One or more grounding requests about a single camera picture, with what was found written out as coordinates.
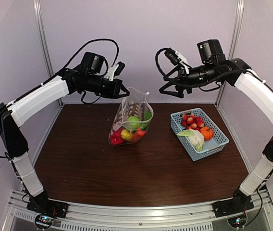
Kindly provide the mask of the clear polka dot zip bag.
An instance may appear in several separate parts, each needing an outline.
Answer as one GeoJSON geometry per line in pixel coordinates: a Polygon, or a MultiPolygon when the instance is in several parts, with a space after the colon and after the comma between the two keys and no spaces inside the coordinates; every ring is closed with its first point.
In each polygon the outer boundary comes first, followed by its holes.
{"type": "Polygon", "coordinates": [[[112,146],[138,142],[146,135],[154,116],[147,100],[149,92],[144,93],[133,87],[128,90],[130,94],[122,98],[108,136],[112,146]]]}

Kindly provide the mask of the green toy apple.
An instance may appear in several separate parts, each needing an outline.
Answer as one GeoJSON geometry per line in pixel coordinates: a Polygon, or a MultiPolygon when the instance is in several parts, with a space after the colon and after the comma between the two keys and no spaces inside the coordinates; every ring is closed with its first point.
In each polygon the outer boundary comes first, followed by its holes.
{"type": "Polygon", "coordinates": [[[140,120],[136,116],[130,116],[127,120],[132,130],[137,130],[137,128],[140,126],[140,120]]]}

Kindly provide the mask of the yellow toy pear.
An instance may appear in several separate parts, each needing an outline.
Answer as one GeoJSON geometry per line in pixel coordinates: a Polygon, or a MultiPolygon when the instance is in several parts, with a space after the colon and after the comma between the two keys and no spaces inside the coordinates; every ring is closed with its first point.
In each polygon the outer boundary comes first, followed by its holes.
{"type": "Polygon", "coordinates": [[[121,138],[125,141],[131,141],[133,138],[132,132],[126,129],[121,131],[121,138]]]}

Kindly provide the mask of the orange toy carrot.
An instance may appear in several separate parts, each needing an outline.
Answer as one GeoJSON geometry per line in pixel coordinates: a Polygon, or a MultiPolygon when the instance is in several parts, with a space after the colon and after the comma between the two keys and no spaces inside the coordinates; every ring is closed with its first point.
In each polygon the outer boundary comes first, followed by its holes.
{"type": "Polygon", "coordinates": [[[150,110],[145,112],[144,119],[147,120],[147,122],[141,123],[141,125],[139,125],[135,131],[133,131],[132,142],[137,142],[146,135],[152,119],[152,112],[150,110]]]}

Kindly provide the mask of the red toy bell pepper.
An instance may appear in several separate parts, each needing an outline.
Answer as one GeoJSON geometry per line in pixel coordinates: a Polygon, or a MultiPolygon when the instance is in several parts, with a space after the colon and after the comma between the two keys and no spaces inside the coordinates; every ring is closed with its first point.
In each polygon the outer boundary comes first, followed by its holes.
{"type": "Polygon", "coordinates": [[[121,136],[122,130],[119,129],[117,131],[113,130],[110,134],[110,142],[111,145],[116,146],[124,143],[124,139],[121,136]]]}

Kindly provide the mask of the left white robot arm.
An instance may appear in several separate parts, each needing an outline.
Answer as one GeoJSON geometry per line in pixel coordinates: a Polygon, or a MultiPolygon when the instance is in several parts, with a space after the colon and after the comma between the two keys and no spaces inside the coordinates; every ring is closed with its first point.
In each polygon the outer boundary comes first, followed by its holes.
{"type": "Polygon", "coordinates": [[[44,188],[31,163],[28,142],[20,127],[49,104],[75,92],[92,92],[107,99],[129,96],[130,92],[122,80],[117,79],[125,64],[113,64],[105,74],[100,75],[104,62],[103,56],[86,52],[75,68],[64,67],[50,81],[40,84],[8,105],[0,104],[0,136],[8,159],[12,161],[28,194],[34,197],[33,206],[42,214],[50,212],[52,204],[42,196],[44,188]]]}

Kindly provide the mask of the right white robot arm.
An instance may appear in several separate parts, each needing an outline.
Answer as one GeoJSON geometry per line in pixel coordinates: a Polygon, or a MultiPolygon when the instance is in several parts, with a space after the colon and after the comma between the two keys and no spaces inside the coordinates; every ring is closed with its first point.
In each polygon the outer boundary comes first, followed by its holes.
{"type": "MultiPolygon", "coordinates": [[[[169,73],[164,73],[160,67],[158,68],[167,82],[159,92],[183,98],[185,90],[190,94],[193,88],[200,88],[213,82],[221,84],[228,82],[250,98],[273,125],[273,90],[267,83],[242,59],[226,59],[217,39],[200,42],[197,47],[202,61],[202,65],[198,67],[191,67],[187,59],[172,48],[157,51],[156,57],[163,52],[174,65],[169,73]]],[[[214,203],[214,208],[219,212],[229,209],[236,213],[248,208],[250,196],[265,184],[272,173],[273,136],[265,146],[257,165],[234,191],[232,199],[218,201],[214,203]]]]}

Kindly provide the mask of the orange toy pumpkin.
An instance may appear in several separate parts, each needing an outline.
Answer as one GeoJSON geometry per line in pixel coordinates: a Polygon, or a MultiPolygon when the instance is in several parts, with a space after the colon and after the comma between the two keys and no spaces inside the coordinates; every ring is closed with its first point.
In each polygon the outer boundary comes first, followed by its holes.
{"type": "Polygon", "coordinates": [[[211,140],[213,138],[213,136],[214,136],[213,129],[211,129],[209,127],[201,128],[200,133],[203,135],[205,141],[211,140]]]}

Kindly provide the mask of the toy cabbage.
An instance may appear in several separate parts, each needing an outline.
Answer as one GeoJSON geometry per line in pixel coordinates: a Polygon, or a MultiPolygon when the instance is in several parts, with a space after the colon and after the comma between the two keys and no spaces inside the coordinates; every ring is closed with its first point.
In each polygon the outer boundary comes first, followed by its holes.
{"type": "Polygon", "coordinates": [[[182,130],[177,133],[177,136],[187,137],[197,152],[201,152],[203,150],[205,140],[203,135],[198,130],[182,130]]]}

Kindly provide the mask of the blue plastic basket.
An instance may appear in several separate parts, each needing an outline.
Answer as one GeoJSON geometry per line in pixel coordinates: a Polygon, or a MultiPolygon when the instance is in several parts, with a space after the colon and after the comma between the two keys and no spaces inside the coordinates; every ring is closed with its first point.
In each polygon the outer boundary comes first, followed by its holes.
{"type": "Polygon", "coordinates": [[[227,136],[200,108],[172,113],[171,128],[193,161],[220,152],[229,143],[227,136]],[[203,134],[197,129],[185,130],[185,127],[182,125],[183,115],[190,114],[200,117],[204,125],[213,132],[213,137],[210,140],[205,140],[203,134]]]}

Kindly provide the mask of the aluminium frame post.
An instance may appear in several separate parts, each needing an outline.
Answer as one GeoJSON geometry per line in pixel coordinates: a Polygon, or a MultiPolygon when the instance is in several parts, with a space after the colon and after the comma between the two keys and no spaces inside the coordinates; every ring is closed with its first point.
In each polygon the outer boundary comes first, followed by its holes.
{"type": "Polygon", "coordinates": [[[244,0],[238,0],[228,58],[235,57],[244,18],[244,0]]]}
{"type": "Polygon", "coordinates": [[[47,40],[46,40],[40,0],[33,0],[33,6],[34,6],[34,13],[35,13],[35,18],[37,22],[38,36],[40,39],[45,66],[47,69],[48,76],[52,77],[54,72],[53,72],[52,63],[50,59],[50,53],[49,53],[47,40]]]}

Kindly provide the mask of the left aluminium frame post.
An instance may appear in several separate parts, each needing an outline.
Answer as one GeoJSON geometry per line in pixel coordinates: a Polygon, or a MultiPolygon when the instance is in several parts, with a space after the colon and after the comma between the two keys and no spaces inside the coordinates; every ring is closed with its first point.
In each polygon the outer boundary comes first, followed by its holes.
{"type": "Polygon", "coordinates": [[[33,6],[34,6],[34,13],[35,13],[35,18],[37,22],[38,36],[40,39],[45,66],[47,69],[48,76],[52,77],[54,72],[53,72],[52,63],[50,59],[50,53],[49,53],[47,40],[46,40],[40,0],[33,0],[33,6]]]}

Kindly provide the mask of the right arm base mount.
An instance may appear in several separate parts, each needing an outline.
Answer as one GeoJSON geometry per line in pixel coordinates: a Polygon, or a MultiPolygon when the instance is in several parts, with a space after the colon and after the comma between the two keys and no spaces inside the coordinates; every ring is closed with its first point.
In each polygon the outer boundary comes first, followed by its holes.
{"type": "Polygon", "coordinates": [[[251,196],[247,199],[231,198],[212,204],[216,218],[226,217],[228,224],[235,229],[243,228],[248,220],[246,212],[254,208],[251,196]]]}

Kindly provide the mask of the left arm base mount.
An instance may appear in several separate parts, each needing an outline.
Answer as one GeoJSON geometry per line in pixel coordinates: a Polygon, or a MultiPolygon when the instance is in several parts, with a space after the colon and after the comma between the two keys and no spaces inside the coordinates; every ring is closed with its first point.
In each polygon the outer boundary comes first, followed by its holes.
{"type": "Polygon", "coordinates": [[[48,193],[44,190],[38,196],[31,195],[26,191],[25,196],[29,196],[27,210],[38,213],[34,218],[34,225],[42,231],[49,229],[57,218],[66,218],[68,204],[49,199],[48,193]]]}

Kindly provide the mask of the aluminium front rail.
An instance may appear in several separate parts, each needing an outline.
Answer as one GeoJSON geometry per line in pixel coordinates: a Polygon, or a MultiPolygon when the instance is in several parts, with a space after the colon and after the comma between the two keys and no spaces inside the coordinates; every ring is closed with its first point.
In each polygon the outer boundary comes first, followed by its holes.
{"type": "Polygon", "coordinates": [[[188,205],[127,207],[68,203],[66,217],[49,231],[236,231],[235,220],[247,217],[245,231],[273,231],[273,203],[267,190],[254,193],[254,207],[217,217],[213,202],[188,205]]]}

